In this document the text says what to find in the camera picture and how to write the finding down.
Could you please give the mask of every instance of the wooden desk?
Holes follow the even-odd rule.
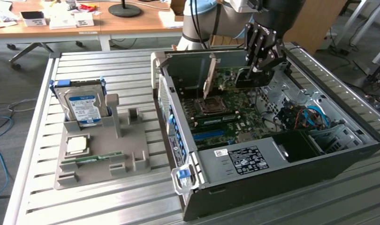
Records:
[[[26,0],[25,2],[13,2],[11,12],[19,16],[19,12],[23,11],[34,11],[41,10],[43,6],[41,5],[41,0]],[[26,27],[23,21],[17,21],[17,25],[0,28],[0,38],[9,38],[18,35],[19,38],[34,38],[34,37],[54,37],[54,36],[77,36],[85,35],[79,32],[101,32],[101,22],[99,15],[93,15],[93,23],[91,27],[77,27],[69,29],[57,29],[50,30],[49,25],[37,26],[37,27]]]
[[[181,36],[181,29],[167,29],[162,26],[157,14],[158,11],[162,11],[159,9],[138,5],[143,11],[139,16],[119,18],[109,14],[107,11],[109,6],[118,4],[117,2],[94,1],[93,4],[102,12],[99,15],[93,15],[94,26],[50,30],[49,26],[26,27],[23,21],[17,21],[17,25],[0,28],[0,44],[99,40],[102,51],[109,51],[111,38]],[[167,4],[159,2],[147,2],[146,4],[159,8],[167,7]],[[43,9],[41,0],[13,2],[11,5],[11,12],[15,15],[19,15],[21,11],[41,9]]]
[[[142,10],[142,13],[131,18],[119,18],[113,16],[107,8],[115,5],[117,2],[101,2],[101,32],[102,34],[130,34],[130,33],[147,33],[147,32],[181,32],[182,29],[166,29],[158,18],[158,12],[161,9],[150,8],[137,4],[137,7]],[[167,8],[167,5],[161,2],[147,2],[145,3],[154,7]]]

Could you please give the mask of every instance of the blue pcie slot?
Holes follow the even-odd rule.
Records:
[[[221,135],[223,135],[223,131],[222,130],[215,130],[215,131],[210,131],[207,133],[193,135],[193,137],[194,137],[194,140],[201,140],[201,139],[210,138],[210,137],[217,137],[217,136],[221,136]]]

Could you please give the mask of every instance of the white box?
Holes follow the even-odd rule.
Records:
[[[41,11],[19,12],[25,26],[45,26],[46,20]]]
[[[46,26],[45,18],[41,19],[23,19],[25,26],[33,27],[33,26]]]
[[[50,18],[49,29],[66,29],[75,28],[75,20],[69,13],[59,13],[54,17]]]
[[[93,26],[91,13],[74,13],[77,27]]]

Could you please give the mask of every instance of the blue cable on floor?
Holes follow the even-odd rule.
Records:
[[[0,116],[0,118],[5,118],[5,119],[7,119],[10,121],[7,129],[0,134],[0,136],[2,136],[10,130],[10,128],[13,126],[13,119],[10,117],[7,117],[7,116]]]
[[[2,187],[2,189],[0,190],[0,193],[1,193],[3,191],[3,189],[6,188],[7,184],[9,184],[9,176],[7,176],[6,166],[5,166],[5,163],[3,163],[3,160],[2,160],[1,153],[0,153],[0,162],[1,162],[1,165],[2,165],[3,174],[6,176],[6,183],[5,183],[3,187]]]

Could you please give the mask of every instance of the black lamp stand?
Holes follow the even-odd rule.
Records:
[[[109,7],[109,13],[117,17],[133,17],[139,15],[141,12],[137,6],[125,4],[125,0],[121,0],[121,4]]]

